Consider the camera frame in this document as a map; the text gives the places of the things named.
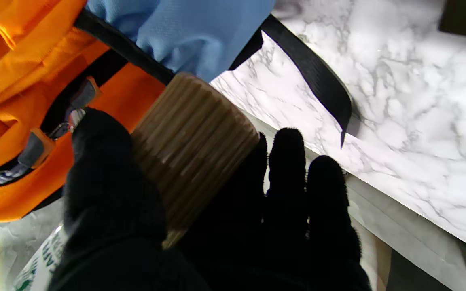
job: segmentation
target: marble countertop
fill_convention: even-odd
[[[351,94],[340,127],[267,36],[212,82],[275,128],[466,243],[466,37],[437,30],[444,0],[281,0],[283,24],[322,57]]]

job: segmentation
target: gloved hand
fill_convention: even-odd
[[[261,135],[180,241],[183,254],[216,290],[370,290],[337,162],[316,158],[305,179],[303,138],[296,129],[281,129],[264,197],[266,156]]]

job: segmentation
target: blue cloth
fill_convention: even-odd
[[[174,72],[211,81],[231,66],[275,0],[88,0],[85,9]]]

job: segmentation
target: orange fabric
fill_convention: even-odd
[[[109,113],[132,131],[164,88],[143,70],[128,64],[100,88],[102,95],[91,107]],[[73,165],[70,138],[65,135],[57,140],[57,146],[39,168],[0,187],[0,221],[20,219],[64,184]]]
[[[0,166],[24,148],[50,105],[74,77],[109,48],[72,27],[85,0],[0,0]],[[92,106],[132,130],[164,89],[131,64],[102,86]],[[0,221],[20,219],[61,187],[72,166],[70,136],[46,161],[0,187]]]

